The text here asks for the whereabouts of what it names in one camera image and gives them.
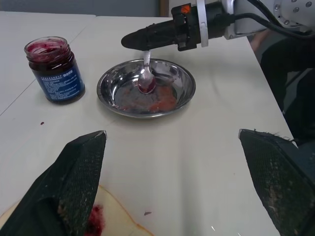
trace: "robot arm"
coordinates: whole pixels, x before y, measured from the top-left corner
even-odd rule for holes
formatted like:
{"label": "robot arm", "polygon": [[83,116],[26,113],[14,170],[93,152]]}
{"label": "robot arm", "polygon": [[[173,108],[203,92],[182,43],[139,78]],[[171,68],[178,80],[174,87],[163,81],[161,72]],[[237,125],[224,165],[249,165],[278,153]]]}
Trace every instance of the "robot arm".
{"label": "robot arm", "polygon": [[197,6],[184,4],[171,10],[173,20],[153,24],[125,36],[122,45],[141,51],[177,44],[189,50],[208,39],[233,39],[270,28],[300,39],[315,38],[300,32],[315,27],[315,3],[308,0],[221,0]]}

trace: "spoon handle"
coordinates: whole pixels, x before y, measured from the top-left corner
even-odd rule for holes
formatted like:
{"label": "spoon handle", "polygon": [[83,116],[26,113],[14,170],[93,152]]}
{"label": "spoon handle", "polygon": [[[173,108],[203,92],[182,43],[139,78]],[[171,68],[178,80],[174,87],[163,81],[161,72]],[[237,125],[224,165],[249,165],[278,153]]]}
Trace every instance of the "spoon handle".
{"label": "spoon handle", "polygon": [[150,57],[151,57],[151,50],[144,51],[144,55],[143,55],[144,66],[150,65]]}

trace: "jar opening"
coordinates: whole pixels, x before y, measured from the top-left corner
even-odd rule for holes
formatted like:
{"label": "jar opening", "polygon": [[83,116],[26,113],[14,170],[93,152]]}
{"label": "jar opening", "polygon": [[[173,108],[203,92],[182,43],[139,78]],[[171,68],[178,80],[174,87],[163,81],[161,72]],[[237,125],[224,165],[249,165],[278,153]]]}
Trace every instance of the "jar opening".
{"label": "jar opening", "polygon": [[70,47],[64,38],[43,37],[28,43],[24,51],[30,61],[51,62],[70,53]]}

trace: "spoon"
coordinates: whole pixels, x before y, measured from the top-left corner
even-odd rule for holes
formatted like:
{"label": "spoon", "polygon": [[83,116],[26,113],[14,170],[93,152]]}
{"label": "spoon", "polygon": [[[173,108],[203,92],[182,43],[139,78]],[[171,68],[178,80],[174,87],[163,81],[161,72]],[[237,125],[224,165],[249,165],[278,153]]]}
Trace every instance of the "spoon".
{"label": "spoon", "polygon": [[143,56],[144,71],[138,79],[138,89],[144,94],[148,94],[156,87],[156,78],[149,69],[151,51],[145,51]]}

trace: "bread slice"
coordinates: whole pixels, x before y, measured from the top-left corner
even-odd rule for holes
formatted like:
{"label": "bread slice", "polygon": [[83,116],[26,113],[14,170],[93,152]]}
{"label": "bread slice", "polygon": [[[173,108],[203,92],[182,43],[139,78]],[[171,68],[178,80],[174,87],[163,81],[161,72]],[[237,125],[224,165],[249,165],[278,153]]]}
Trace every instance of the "bread slice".
{"label": "bread slice", "polygon": [[[0,229],[18,205],[15,204],[0,217]],[[99,186],[94,205],[102,206],[104,229],[101,236],[153,236],[134,222],[124,207],[103,187]]]}

